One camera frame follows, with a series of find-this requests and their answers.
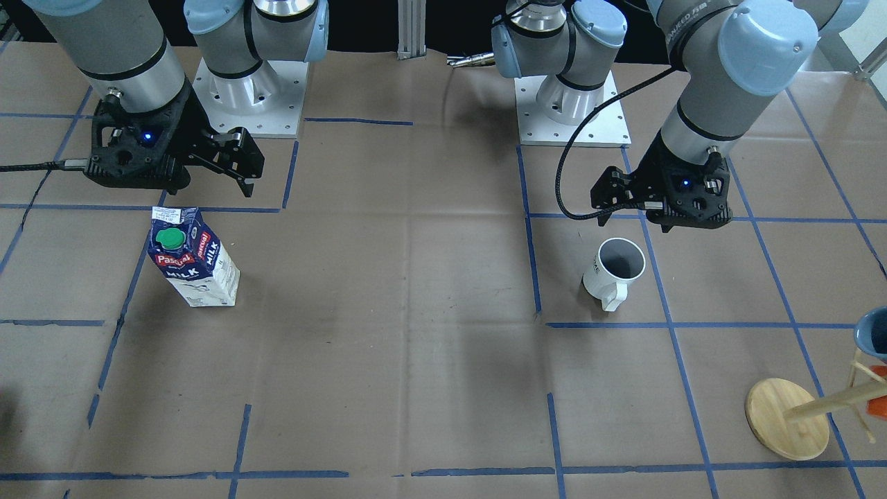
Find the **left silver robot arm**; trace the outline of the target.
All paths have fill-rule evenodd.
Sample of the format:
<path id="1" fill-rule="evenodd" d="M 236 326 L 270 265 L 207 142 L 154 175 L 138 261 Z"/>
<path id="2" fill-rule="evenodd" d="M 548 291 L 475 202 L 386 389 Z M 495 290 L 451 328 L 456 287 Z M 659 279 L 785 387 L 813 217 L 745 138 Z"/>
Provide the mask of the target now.
<path id="1" fill-rule="evenodd" d="M 866 1 L 649 1 L 669 68 L 657 82 L 685 72 L 690 81 L 633 173 L 606 168 L 590 189 L 592 212 L 559 209 L 605 225 L 614 211 L 642 209 L 663 231 L 716 229 L 732 219 L 728 155 L 777 94 L 786 89 L 823 35 L 861 16 Z M 510 1 L 491 23 L 498 71 L 542 76 L 539 104 L 573 127 L 567 148 L 599 113 L 641 89 L 601 100 L 628 23 L 606 1 Z"/>

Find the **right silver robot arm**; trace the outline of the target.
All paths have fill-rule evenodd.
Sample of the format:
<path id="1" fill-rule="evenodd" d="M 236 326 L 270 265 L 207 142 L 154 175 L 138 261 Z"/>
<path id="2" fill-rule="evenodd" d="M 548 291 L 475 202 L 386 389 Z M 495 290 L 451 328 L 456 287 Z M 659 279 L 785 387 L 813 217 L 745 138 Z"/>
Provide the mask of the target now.
<path id="1" fill-rule="evenodd" d="M 250 130 L 213 123 L 146 1 L 29 1 L 55 41 L 91 83 L 98 104 L 83 159 L 3 166 L 80 171 L 109 189 L 174 195 L 200 166 L 230 177 L 246 197 L 263 174 Z M 187 28 L 209 70 L 207 98 L 232 116 L 285 104 L 272 61 L 309 63 L 328 47 L 326 1 L 186 1 Z"/>

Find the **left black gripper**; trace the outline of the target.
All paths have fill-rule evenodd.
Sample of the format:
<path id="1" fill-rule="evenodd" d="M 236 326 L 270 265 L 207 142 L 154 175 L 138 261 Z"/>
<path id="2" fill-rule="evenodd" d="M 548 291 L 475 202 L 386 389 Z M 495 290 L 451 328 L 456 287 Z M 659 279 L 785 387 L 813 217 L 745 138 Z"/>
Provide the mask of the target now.
<path id="1" fill-rule="evenodd" d="M 647 220 L 661 225 L 663 233 L 672 227 L 717 229 L 732 220 L 728 159 L 718 149 L 707 156 L 703 164 L 685 161 L 668 149 L 658 133 L 641 159 L 635 170 L 635 193 L 662 202 L 662 208 L 647 209 Z M 605 168 L 590 190 L 592 208 L 603 212 L 599 224 L 606 224 L 614 211 L 641 208 L 629 188 L 631 180 L 633 176 L 621 168 Z"/>

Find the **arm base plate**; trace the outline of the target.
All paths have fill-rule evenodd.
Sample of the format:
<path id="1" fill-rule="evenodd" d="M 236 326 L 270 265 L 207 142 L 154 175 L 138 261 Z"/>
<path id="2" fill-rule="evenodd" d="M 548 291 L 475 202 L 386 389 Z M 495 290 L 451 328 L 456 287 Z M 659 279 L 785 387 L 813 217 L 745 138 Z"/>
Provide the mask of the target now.
<path id="1" fill-rule="evenodd" d="M 580 122 L 596 105 L 617 95 L 612 73 L 603 86 L 579 91 L 563 85 L 556 76 L 527 76 L 513 80 L 520 144 L 566 146 Z M 631 145 L 627 120 L 620 103 L 599 111 L 574 140 L 575 146 L 621 148 Z"/>
<path id="2" fill-rule="evenodd" d="M 200 60 L 193 88 L 219 132 L 244 127 L 254 138 L 297 139 L 310 64 L 264 61 L 256 73 L 224 79 Z"/>

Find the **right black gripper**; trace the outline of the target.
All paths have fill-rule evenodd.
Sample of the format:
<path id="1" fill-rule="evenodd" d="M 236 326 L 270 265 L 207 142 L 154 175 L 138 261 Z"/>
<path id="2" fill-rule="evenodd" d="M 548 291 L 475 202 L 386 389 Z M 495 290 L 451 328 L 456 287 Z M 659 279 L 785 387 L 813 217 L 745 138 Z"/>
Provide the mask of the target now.
<path id="1" fill-rule="evenodd" d="M 263 176 L 264 156 L 249 130 L 216 133 L 189 81 L 158 110 L 124 110 L 123 92 L 111 89 L 97 104 L 85 176 L 111 189 L 187 187 L 187 166 L 203 166 L 235 180 L 247 198 Z"/>

